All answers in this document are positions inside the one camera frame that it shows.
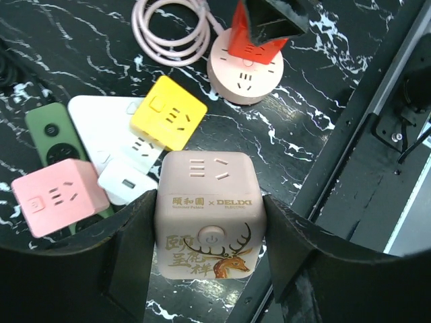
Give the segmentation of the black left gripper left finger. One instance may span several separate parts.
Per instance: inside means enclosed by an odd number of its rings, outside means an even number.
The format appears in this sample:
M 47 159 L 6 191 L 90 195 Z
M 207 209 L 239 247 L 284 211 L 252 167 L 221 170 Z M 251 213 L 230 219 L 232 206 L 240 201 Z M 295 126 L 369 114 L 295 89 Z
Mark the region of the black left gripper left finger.
M 42 250 L 1 247 L 2 322 L 142 322 L 154 252 L 151 190 Z

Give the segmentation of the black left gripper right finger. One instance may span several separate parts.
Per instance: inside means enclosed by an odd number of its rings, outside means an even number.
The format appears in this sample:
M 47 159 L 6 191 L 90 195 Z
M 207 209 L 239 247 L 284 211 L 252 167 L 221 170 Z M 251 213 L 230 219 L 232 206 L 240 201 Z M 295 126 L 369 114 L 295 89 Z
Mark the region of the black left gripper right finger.
M 267 256 L 284 322 L 429 322 L 430 251 L 353 244 L 268 194 Z

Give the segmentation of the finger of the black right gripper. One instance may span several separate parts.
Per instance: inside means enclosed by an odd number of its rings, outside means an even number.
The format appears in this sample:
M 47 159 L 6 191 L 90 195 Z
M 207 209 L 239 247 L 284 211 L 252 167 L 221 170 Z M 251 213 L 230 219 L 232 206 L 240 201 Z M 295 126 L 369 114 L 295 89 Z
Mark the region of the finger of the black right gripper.
M 242 4 L 248 36 L 255 46 L 308 32 L 310 1 L 245 0 Z

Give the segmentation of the pink round socket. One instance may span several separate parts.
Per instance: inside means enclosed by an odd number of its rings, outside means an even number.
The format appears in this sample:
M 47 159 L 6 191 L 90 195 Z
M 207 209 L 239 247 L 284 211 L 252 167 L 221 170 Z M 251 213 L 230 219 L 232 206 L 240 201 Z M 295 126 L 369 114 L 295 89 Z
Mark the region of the pink round socket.
M 238 105 L 256 104 L 280 83 L 284 73 L 282 53 L 269 64 L 249 61 L 228 53 L 231 29 L 224 30 L 213 42 L 207 61 L 207 76 L 214 92 Z

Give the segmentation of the pink cube socket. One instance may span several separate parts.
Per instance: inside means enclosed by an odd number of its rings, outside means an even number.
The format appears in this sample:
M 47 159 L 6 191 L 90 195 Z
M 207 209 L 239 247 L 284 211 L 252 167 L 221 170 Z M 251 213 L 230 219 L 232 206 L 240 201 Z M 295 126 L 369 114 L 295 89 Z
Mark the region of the pink cube socket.
M 110 202 L 93 164 L 65 159 L 16 178 L 11 188 L 33 237 L 41 238 L 105 211 Z

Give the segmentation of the white cube charger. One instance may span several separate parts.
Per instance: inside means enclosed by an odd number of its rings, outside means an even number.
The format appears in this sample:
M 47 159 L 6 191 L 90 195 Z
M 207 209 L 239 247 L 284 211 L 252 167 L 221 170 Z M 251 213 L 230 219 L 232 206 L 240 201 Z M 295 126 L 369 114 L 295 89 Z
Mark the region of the white cube charger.
M 158 188 L 158 183 L 134 167 L 112 159 L 98 178 L 112 204 L 128 205 L 149 190 Z

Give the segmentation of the beige cube socket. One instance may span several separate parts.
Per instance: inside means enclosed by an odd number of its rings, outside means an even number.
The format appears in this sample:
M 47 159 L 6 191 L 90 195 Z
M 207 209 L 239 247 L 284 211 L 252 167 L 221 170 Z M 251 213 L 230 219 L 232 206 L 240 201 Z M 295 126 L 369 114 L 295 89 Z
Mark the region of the beige cube socket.
M 167 279 L 243 279 L 257 265 L 267 216 L 251 158 L 172 151 L 154 215 L 158 270 Z

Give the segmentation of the yellow cube socket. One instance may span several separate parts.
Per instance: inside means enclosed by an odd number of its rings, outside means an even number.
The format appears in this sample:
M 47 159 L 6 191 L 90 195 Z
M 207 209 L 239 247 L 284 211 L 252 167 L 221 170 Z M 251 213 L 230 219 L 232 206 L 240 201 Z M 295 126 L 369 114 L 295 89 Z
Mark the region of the yellow cube socket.
M 131 117 L 131 127 L 171 151 L 184 149 L 207 113 L 207 106 L 163 75 Z

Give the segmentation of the white triangular power strip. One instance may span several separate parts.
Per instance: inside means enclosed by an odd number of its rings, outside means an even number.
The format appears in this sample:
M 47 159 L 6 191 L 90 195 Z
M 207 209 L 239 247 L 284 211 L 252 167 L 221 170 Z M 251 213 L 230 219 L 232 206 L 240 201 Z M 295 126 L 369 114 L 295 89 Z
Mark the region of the white triangular power strip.
M 147 174 L 164 150 L 159 142 L 131 128 L 143 98 L 79 95 L 67 109 L 90 161 L 101 174 L 109 161 L 121 161 Z

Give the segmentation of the green power strip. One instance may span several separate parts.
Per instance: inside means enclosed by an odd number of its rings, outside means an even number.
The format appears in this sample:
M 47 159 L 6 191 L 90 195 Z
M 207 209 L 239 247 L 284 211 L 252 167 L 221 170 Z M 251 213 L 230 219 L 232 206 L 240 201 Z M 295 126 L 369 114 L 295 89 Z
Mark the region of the green power strip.
M 42 168 L 65 159 L 80 159 L 88 162 L 66 107 L 62 104 L 53 103 L 31 110 L 25 120 L 42 160 Z M 113 213 L 110 205 L 105 211 L 95 215 L 105 219 Z M 73 231 L 78 222 L 69 225 L 69 229 Z

